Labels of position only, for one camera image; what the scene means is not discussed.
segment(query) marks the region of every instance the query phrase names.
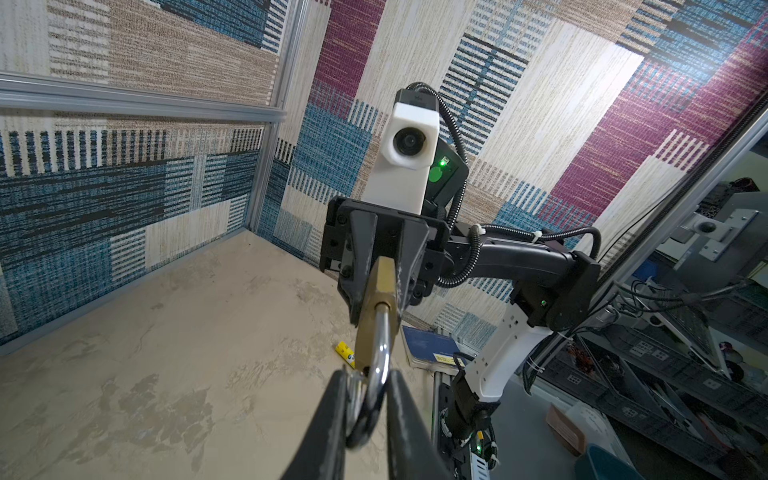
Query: black cable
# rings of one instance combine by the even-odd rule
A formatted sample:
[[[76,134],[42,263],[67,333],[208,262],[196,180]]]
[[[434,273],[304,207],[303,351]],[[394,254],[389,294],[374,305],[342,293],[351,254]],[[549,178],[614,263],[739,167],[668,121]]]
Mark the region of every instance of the black cable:
[[[453,139],[453,144],[456,147],[456,153],[462,158],[462,161],[464,161],[464,163],[467,166],[469,166],[469,162],[467,161],[467,151],[464,148],[464,140],[462,139],[462,136],[458,131],[458,125],[456,124],[456,119],[453,117],[451,110],[448,108],[448,105],[445,104],[440,94],[438,94],[434,88],[430,87],[428,84],[424,83],[423,81],[417,81],[417,82],[411,83],[406,88],[408,90],[413,90],[413,91],[422,91],[437,98],[438,108],[440,110],[440,117],[442,117],[443,123],[448,128],[448,132],[450,132],[451,134],[451,138]],[[462,202],[464,201],[464,193],[466,192],[466,190],[467,190],[467,180],[464,180],[462,187],[459,188],[458,191],[453,195],[451,208],[448,211],[448,216],[446,217],[446,220],[445,220],[445,222],[448,224],[449,232],[453,231],[453,226],[456,224],[456,219],[458,218],[458,211],[462,207]]]
[[[525,230],[520,230],[514,227],[506,227],[504,225],[489,224],[481,225],[481,227],[483,227],[486,231],[493,232],[495,230],[497,233],[506,233],[507,235],[512,235],[513,237],[517,237],[526,242],[533,241],[536,238],[536,235],[532,232],[527,232]],[[595,227],[579,227],[572,230],[566,230],[565,232],[544,233],[538,239],[542,242],[550,240],[563,240],[565,238],[578,237],[579,235],[584,235],[585,233],[592,235],[592,249],[590,250],[589,256],[592,258],[592,260],[596,260],[598,258],[598,253],[600,252],[602,236],[600,235],[600,230]]]
[[[468,362],[472,362],[472,361],[475,360],[475,357],[472,356],[472,355],[469,355],[468,353],[454,352],[453,353],[453,362],[456,364],[456,368],[459,370],[459,372],[461,372],[464,369],[462,364],[458,361],[459,357],[462,357],[464,360],[467,360]]]
[[[525,390],[525,393],[531,395],[531,387],[533,386],[533,382],[536,380],[536,376],[538,375],[538,370],[531,367],[531,375],[528,376],[525,371],[529,367],[529,362],[531,359],[536,357],[540,351],[542,351],[549,343],[557,337],[557,333],[552,333],[547,338],[543,339],[541,342],[538,343],[538,345],[531,351],[527,357],[525,357],[525,361],[523,362],[523,370],[522,370],[522,379],[523,379],[523,390]]]
[[[442,288],[454,288],[461,285],[467,281],[469,275],[472,273],[472,270],[475,268],[475,265],[477,265],[479,258],[480,229],[477,225],[472,225],[472,227],[469,229],[469,260],[467,260],[467,264],[464,265],[464,269],[456,275],[450,276],[448,278],[439,276],[435,282],[435,285],[441,286]]]
[[[485,459],[488,463],[488,470],[496,468],[498,458],[498,447],[496,446],[496,432],[493,431],[493,425],[488,424],[488,436],[491,437],[491,454]]]
[[[603,259],[605,258],[605,256],[606,256],[606,255],[608,255],[608,252],[610,252],[610,251],[611,251],[611,249],[614,247],[614,245],[616,245],[616,243],[617,243],[619,240],[621,240],[622,238],[624,238],[624,235],[626,235],[626,234],[627,234],[627,232],[628,232],[629,230],[632,230],[632,228],[633,228],[635,225],[637,225],[638,223],[640,223],[640,222],[641,222],[641,221],[642,221],[642,220],[643,220],[645,217],[647,217],[648,215],[650,215],[650,214],[651,214],[651,212],[653,212],[654,210],[656,210],[656,208],[657,208],[659,205],[661,205],[661,204],[662,204],[662,203],[663,203],[663,202],[664,202],[664,201],[665,201],[665,200],[666,200],[666,199],[667,199],[667,198],[668,198],[670,195],[672,195],[672,193],[674,193],[674,191],[671,191],[670,193],[668,193],[668,194],[664,195],[664,197],[663,197],[661,200],[659,200],[658,202],[656,202],[656,203],[655,203],[655,204],[654,204],[654,205],[653,205],[651,208],[649,208],[649,209],[648,209],[648,210],[647,210],[647,211],[646,211],[646,212],[645,212],[645,213],[642,215],[642,217],[640,217],[640,218],[638,218],[637,220],[635,220],[635,221],[634,221],[634,223],[632,223],[632,224],[631,224],[629,227],[627,227],[627,228],[626,228],[626,229],[625,229],[623,232],[621,232],[621,234],[620,234],[618,237],[616,237],[616,238],[615,238],[615,240],[614,240],[613,242],[611,242],[611,245],[610,245],[610,246],[609,246],[607,249],[603,250],[603,254],[600,256],[600,259],[598,260],[598,262],[601,262],[601,261],[603,261]]]

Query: beige table surface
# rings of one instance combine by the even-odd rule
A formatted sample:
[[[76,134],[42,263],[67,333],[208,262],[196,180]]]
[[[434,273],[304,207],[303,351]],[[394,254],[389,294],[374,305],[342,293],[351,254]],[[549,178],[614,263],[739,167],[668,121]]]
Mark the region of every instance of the beige table surface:
[[[279,478],[341,340],[335,280],[250,232],[217,242],[0,357],[0,478]],[[395,345],[428,425],[432,377]],[[385,435],[347,478],[386,478]]]

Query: cable tie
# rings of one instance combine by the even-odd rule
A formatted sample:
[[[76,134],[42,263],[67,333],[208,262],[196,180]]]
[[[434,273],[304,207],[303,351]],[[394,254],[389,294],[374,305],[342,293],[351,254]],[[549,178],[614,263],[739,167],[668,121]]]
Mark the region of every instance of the cable tie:
[[[533,359],[528,359],[528,365],[539,373],[544,372],[544,367],[536,365],[536,362],[534,362]]]

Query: book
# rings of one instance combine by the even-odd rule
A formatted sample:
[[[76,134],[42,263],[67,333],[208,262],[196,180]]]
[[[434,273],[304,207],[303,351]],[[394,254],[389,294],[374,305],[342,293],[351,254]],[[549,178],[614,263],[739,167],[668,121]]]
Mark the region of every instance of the book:
[[[458,368],[453,361],[453,353],[460,351],[456,341],[448,336],[402,326],[402,342],[406,347],[408,363],[416,369],[443,372],[456,375]],[[464,366],[466,360],[459,358]]]

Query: metal bracket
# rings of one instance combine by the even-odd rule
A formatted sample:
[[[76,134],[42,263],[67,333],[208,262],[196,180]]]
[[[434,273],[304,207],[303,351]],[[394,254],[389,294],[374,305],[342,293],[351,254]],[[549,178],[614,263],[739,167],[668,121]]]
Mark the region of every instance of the metal bracket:
[[[735,209],[732,214],[728,217],[728,220],[725,220],[723,222],[724,225],[727,225],[729,230],[725,236],[723,236],[720,240],[715,240],[714,238],[710,241],[708,241],[699,251],[699,254],[713,262],[716,262],[718,258],[720,258],[720,255],[723,254],[726,248],[730,245],[733,240],[738,237],[739,233],[750,224],[752,219],[757,216],[760,212],[758,210],[750,210],[746,208],[737,208]]]
[[[732,229],[733,227],[727,223],[694,212],[685,220],[685,223],[672,232],[670,238],[676,242],[686,243],[698,233],[712,240],[722,241]]]

